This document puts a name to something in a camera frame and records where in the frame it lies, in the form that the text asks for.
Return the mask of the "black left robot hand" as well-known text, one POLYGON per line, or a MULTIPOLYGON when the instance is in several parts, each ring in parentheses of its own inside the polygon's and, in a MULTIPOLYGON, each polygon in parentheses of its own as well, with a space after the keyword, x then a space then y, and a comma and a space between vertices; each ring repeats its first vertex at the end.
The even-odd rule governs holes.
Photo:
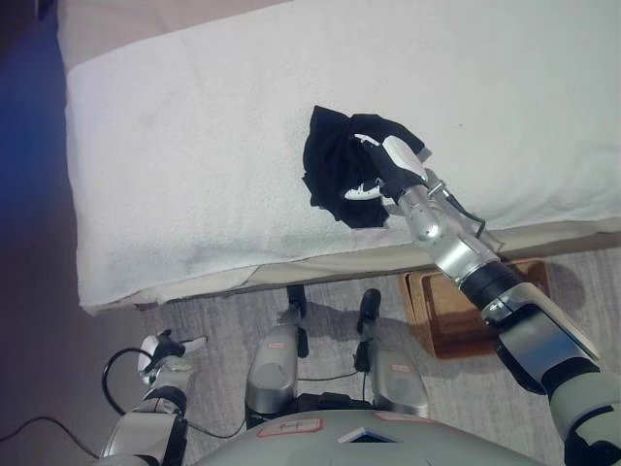
POLYGON ((175 340, 172 330, 166 329, 144 338, 139 351, 137 371, 142 381, 151 385, 164 362, 171 357, 185 361, 189 354, 207 345, 209 338, 203 334, 189 340, 175 340))

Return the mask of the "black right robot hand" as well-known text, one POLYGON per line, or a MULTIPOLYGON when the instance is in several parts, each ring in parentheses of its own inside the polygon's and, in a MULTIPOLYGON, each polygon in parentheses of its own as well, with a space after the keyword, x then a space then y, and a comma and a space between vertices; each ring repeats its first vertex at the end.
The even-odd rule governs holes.
POLYGON ((371 136, 353 135, 370 157, 377 174, 343 193, 347 201, 368 201, 384 197, 395 204, 412 187, 428 185, 423 163, 416 152, 397 136, 388 136, 381 143, 371 136))

